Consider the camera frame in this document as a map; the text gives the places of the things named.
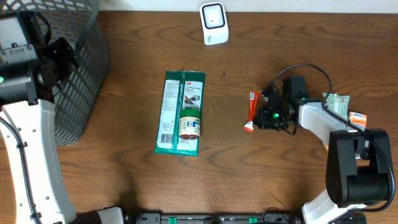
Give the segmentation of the red snack bar wrapper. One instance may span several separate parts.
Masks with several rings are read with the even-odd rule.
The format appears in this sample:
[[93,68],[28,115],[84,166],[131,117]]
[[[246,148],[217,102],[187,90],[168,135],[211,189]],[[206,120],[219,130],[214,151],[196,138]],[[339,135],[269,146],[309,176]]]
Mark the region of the red snack bar wrapper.
[[251,91],[249,93],[249,118],[248,122],[244,125],[244,130],[250,133],[254,131],[254,115],[256,113],[258,101],[259,92]]

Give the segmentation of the orange tissue pack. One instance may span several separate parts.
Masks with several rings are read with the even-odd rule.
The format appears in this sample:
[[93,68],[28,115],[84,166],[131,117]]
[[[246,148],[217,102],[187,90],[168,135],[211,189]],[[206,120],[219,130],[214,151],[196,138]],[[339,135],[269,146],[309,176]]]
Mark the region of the orange tissue pack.
[[361,127],[367,126],[367,116],[365,114],[350,111],[348,114],[349,121]]
[[323,144],[323,147],[325,148],[326,152],[328,152],[328,149],[329,149],[328,145],[325,144],[324,142],[322,142],[322,144]]

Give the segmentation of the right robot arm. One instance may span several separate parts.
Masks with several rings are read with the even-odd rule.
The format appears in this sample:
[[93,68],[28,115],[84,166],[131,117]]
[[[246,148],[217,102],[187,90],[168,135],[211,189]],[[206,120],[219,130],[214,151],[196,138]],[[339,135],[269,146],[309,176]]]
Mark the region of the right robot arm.
[[271,83],[261,95],[266,105],[254,117],[258,128],[303,128],[328,147],[326,189],[287,223],[364,223],[365,212],[391,204],[396,184],[385,130],[361,128],[329,110],[309,96],[303,77],[286,78],[281,90]]

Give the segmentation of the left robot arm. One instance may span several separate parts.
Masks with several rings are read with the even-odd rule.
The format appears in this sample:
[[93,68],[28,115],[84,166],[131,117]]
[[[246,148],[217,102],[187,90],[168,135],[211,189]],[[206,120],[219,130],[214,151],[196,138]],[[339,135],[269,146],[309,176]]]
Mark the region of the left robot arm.
[[1,135],[7,149],[18,223],[126,223],[121,207],[77,214],[55,143],[54,88],[79,66],[63,37],[52,40],[40,12],[1,16]]

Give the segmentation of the mint green wipes packet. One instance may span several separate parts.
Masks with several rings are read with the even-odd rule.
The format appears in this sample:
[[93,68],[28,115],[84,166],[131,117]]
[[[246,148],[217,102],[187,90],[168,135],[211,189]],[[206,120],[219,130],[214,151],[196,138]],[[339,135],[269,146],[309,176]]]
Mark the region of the mint green wipes packet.
[[340,96],[330,93],[326,98],[325,106],[329,111],[336,113],[344,120],[348,120],[349,96]]

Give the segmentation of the green lid glass jar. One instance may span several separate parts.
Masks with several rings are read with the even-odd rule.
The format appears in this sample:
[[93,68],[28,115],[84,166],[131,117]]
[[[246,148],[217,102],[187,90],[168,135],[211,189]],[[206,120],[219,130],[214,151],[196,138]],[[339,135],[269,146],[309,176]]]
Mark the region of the green lid glass jar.
[[184,109],[180,112],[179,137],[194,140],[200,137],[201,113],[195,109]]

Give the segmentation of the green 3M gloves package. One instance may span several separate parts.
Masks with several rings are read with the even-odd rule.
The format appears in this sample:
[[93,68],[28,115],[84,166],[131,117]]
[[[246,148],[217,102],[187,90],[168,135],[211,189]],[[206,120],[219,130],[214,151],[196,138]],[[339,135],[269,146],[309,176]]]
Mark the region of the green 3M gloves package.
[[154,152],[179,156],[197,156],[200,138],[179,137],[180,112],[195,109],[201,113],[205,88],[205,73],[189,70],[165,73],[162,105]]

